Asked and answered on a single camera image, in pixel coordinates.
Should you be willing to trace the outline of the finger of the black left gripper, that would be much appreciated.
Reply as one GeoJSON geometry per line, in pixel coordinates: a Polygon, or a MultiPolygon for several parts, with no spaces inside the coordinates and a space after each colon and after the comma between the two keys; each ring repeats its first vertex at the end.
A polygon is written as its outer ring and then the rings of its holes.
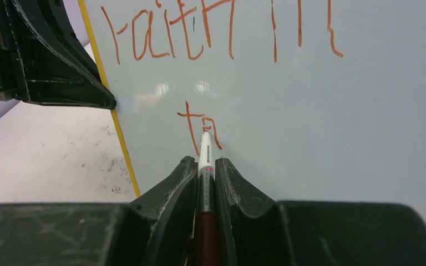
{"type": "Polygon", "coordinates": [[[16,98],[46,106],[114,109],[97,66],[78,40],[63,1],[6,1],[16,98]]]}

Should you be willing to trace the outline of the yellow framed whiteboard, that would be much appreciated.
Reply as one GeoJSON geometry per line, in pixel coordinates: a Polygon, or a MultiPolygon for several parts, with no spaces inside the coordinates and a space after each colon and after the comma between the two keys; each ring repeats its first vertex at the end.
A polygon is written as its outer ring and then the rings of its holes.
{"type": "Polygon", "coordinates": [[[141,195],[204,126],[275,200],[426,221],[426,1],[80,1],[141,195]]]}

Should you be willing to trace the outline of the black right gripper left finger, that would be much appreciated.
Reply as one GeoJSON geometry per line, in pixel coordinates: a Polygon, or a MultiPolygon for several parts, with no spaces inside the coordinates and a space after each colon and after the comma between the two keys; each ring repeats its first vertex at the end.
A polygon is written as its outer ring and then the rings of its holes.
{"type": "Polygon", "coordinates": [[[0,204],[0,265],[184,265],[196,188],[186,156],[129,203],[0,204]]]}

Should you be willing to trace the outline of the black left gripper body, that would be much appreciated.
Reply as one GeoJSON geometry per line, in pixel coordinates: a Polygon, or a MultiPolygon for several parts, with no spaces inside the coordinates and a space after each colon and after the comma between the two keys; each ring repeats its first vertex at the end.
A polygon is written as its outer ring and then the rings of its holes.
{"type": "Polygon", "coordinates": [[[18,54],[17,3],[0,1],[0,101],[26,100],[18,54]]]}

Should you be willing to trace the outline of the white whiteboard marker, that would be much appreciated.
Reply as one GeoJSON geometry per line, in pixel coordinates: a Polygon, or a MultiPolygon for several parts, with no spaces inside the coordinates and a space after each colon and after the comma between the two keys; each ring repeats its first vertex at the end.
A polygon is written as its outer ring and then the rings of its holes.
{"type": "Polygon", "coordinates": [[[220,265],[219,233],[215,207],[215,164],[211,134],[201,138],[199,186],[195,216],[195,265],[220,265]]]}

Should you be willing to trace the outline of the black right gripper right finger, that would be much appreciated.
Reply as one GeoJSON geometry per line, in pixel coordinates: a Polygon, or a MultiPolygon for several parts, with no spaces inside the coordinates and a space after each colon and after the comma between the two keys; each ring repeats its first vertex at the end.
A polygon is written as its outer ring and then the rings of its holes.
{"type": "Polygon", "coordinates": [[[223,265],[426,265],[426,224],[403,204],[275,201],[216,160],[223,265]]]}

